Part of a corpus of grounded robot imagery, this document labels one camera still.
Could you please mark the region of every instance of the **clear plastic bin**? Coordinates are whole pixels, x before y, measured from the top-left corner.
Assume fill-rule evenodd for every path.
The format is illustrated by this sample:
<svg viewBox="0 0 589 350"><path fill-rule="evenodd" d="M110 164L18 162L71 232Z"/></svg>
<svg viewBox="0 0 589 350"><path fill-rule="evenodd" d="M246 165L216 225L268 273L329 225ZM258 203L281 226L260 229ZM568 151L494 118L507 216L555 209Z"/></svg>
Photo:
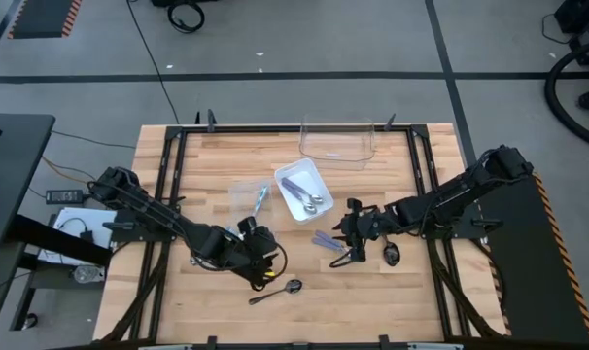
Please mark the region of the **clear plastic bin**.
<svg viewBox="0 0 589 350"><path fill-rule="evenodd" d="M360 119L336 124L305 116L299 150L319 166L363 169L374 157L374 123Z"/></svg>
<svg viewBox="0 0 589 350"><path fill-rule="evenodd" d="M289 178L308 193L317 194L323 198L324 202L316 205L317 212L315 214L306 212L301 201L284 188L282 184L284 178ZM301 159L277 169L275 171L275 181L284 200L286 200L288 209L296 222L301 225L323 216L333 207L333 197L331 197L323 178L321 178L321 174L316 169L314 161L310 159Z"/></svg>
<svg viewBox="0 0 589 350"><path fill-rule="evenodd" d="M273 196L271 193L272 179L236 182L227 190L229 194L229 219L227 229L238 232L238 222L253 216L256 203L263 188L266 194L256 213L258 226L273 227Z"/></svg>

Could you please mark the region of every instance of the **orange and black hazard tape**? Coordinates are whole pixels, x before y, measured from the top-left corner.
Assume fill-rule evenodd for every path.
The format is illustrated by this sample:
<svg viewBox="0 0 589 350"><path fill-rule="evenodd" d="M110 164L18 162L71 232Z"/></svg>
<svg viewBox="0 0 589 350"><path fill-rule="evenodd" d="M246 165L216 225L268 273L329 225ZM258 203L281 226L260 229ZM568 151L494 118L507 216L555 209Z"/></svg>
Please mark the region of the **orange and black hazard tape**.
<svg viewBox="0 0 589 350"><path fill-rule="evenodd" d="M68 11L68 16L65 18L65 23L63 23L63 28L61 29L61 36L63 38L70 35L72 31L72 27L74 26L74 21L77 19L79 15L79 9L81 8L81 2L83 0L73 0L72 5L70 5L70 10Z"/></svg>
<svg viewBox="0 0 589 350"><path fill-rule="evenodd" d="M551 230L552 232L554 232L554 239L556 240L556 244L558 245L558 250L560 251L563 264L567 268L567 275L569 276L569 281L571 282L571 286L573 287L573 291L575 292L575 300L577 300L577 306L579 307L579 311L582 313L582 316L584 317L584 325L586 325L586 329L588 330L589 336L589 312L588 307L586 306L586 301L584 300L582 292L579 290L579 282L577 281L577 277L575 276L575 272L573 271L571 258L569 257L567 248L565 248L565 242L563 241L563 237L560 233L558 223L556 222L556 218L554 217L554 212L551 209L551 204L549 203L545 187L543 186L543 183L540 180L538 174L535 173L533 175L537 182L538 192L540 193L540 198L543 201L543 206L545 212L547 213L547 219L549 220L549 224L551 225Z"/></svg>
<svg viewBox="0 0 589 350"><path fill-rule="evenodd" d="M7 33L8 39L14 39L14 29L16 29L16 23L18 23L20 16L22 16L22 11L24 10L24 5L26 5L27 1L28 0L24 0L22 2L22 4L20 5L20 8L18 9L18 13L16 14L16 18L14 18L14 25L12 25L12 29L10 29L10 32Z"/></svg>
<svg viewBox="0 0 589 350"><path fill-rule="evenodd" d="M487 244L482 245L484 249L491 254L491 247ZM508 317L506 317L506 311L502 307L502 283L500 281L500 275L496 266L491 260L489 260L489 268L491 268L491 275L493 276L493 285L496 288L496 294L498 295L498 302L500 303L500 310L502 312L502 319L504 320L504 327L506 328L506 335L512 335L510 331L510 324L508 323Z"/></svg>

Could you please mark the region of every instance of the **white plastic container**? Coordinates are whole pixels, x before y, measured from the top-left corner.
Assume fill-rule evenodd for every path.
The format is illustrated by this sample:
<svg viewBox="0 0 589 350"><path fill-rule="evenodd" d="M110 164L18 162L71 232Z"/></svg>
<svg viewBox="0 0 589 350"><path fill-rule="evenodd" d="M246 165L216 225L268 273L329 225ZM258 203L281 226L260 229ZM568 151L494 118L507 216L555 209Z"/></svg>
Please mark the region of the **white plastic container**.
<svg viewBox="0 0 589 350"><path fill-rule="evenodd" d="M322 204L316 204L316 214L310 214L303 208L303 203L298 200L292 193L282 185L282 179L289 178L292 182L304 188L310 194L317 194L323 198ZM279 191L286 200L288 209L293 214L294 219L301 225L306 224L318 217L323 216L333 207L333 197L329 193L327 186L321 178L314 161L304 158L292 164L288 164L275 171L275 181Z"/></svg>

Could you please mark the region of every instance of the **gray concrete floor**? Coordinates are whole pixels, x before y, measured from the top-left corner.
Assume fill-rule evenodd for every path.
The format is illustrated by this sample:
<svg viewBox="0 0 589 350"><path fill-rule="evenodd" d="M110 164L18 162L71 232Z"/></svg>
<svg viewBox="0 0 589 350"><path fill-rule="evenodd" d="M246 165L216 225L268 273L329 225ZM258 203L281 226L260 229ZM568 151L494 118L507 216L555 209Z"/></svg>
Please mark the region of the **gray concrete floor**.
<svg viewBox="0 0 589 350"><path fill-rule="evenodd" d="M569 50L540 36L540 19L561 0L434 0L456 72L545 72ZM0 0L0 22L11 0ZM221 0L206 3L202 31L182 35L148 0L133 4L163 74L326 71L440 72L441 64L422 0ZM552 35L561 35L550 22ZM584 70L575 64L569 70ZM0 42L0 76L154 74L124 0L84 0L66 39ZM182 123L211 108L220 123L293 123L305 114L325 120L354 117L384 122L455 122L443 80L279 80L166 83ZM474 149L501 143L519 147L541 174L551 196L589 306L589 146L550 114L543 81L459 81ZM587 81L560 83L573 104ZM45 113L55 129L133 144L142 124L173 123L159 83L0 84L0 112ZM54 135L52 161L98 175L130 166L130 150L104 148ZM77 186L40 166L31 187ZM32 193L20 212L45 222L59 208ZM9 324L22 280L14 282L0 325ZM44 349L91 339L101 293L42 291L32 311L37 328L8 332L0 349Z"/></svg>

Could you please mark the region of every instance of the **wooden table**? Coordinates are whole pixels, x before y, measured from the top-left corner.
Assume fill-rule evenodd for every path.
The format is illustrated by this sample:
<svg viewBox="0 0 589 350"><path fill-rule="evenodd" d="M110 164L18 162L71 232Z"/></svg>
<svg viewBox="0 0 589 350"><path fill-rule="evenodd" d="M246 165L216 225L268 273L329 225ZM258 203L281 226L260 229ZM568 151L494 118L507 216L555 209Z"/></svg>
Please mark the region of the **wooden table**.
<svg viewBox="0 0 589 350"><path fill-rule="evenodd" d="M165 128L143 126L132 166L142 186L152 194ZM443 183L464 171L457 136L450 123L432 123L428 128L439 182ZM170 167L175 150L173 147ZM181 202L182 213L194 221L225 226L227 191L233 183L270 179L276 169L300 158L298 133L193 134L185 150L180 195L187 199ZM414 195L411 169L406 137L377 133L375 157L364 170L319 169L335 205L324 217L305 226L291 217L274 185L276 219L271 229L288 251L289 266L286 274L266 289L280 289L289 279L298 278L304 287L295 296L281 295L249 306L247 300L261 294L232 273L191 266L189 249L177 240L167 270L158 343L205 343L209 335L216 335L220 343L373 342L379 334L387 334L391 341L441 340L424 241L405 234L391 237L401 253L396 267L383 262L381 240L368 242L367 262L338 269L329 268L336 253L310 242L315 229L330 232L339 222L347 212L347 197L356 197L364 205L383 205ZM469 242L457 240L453 244L464 292L489 324L504 333L488 260ZM143 252L144 244L135 243L114 256L94 338L109 332L133 300ZM454 302L448 299L453 330L458 333ZM151 307L144 309L142 335L147 334Z"/></svg>

